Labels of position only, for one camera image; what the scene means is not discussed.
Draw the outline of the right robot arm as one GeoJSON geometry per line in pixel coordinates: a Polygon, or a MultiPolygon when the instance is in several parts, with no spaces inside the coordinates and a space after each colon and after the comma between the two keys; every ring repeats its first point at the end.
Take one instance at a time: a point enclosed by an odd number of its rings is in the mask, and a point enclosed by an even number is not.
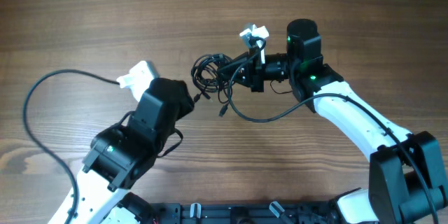
{"type": "Polygon", "coordinates": [[[286,52],[268,55],[268,31],[250,26],[241,34],[248,51],[218,56],[225,89],[238,83],[262,92],[266,81],[288,81],[300,106],[329,120],[364,154],[369,186],[339,196],[333,223],[413,223],[447,207],[447,175],[437,139],[414,134],[378,113],[323,61],[321,37],[313,20],[288,24],[286,52]]]}

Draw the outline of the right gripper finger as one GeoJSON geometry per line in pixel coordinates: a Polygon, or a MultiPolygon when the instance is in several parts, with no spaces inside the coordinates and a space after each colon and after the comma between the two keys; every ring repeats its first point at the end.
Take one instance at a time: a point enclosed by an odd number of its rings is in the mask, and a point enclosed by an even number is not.
{"type": "Polygon", "coordinates": [[[249,53],[244,52],[240,56],[231,59],[229,62],[224,63],[223,66],[218,68],[219,74],[233,74],[237,68],[243,64],[249,58],[249,53]]]}
{"type": "Polygon", "coordinates": [[[246,85],[246,74],[238,71],[235,73],[234,71],[218,71],[219,78],[224,82],[235,82],[240,85],[246,85]]]}

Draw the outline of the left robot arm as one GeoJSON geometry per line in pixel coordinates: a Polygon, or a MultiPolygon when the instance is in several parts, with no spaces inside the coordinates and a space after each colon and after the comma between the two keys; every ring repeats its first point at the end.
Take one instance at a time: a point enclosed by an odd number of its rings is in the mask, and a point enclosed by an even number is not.
{"type": "Polygon", "coordinates": [[[134,111],[98,133],[51,223],[152,223],[157,214],[131,187],[158,158],[170,153],[167,139],[177,120],[194,109],[182,80],[151,81],[134,111]]]}

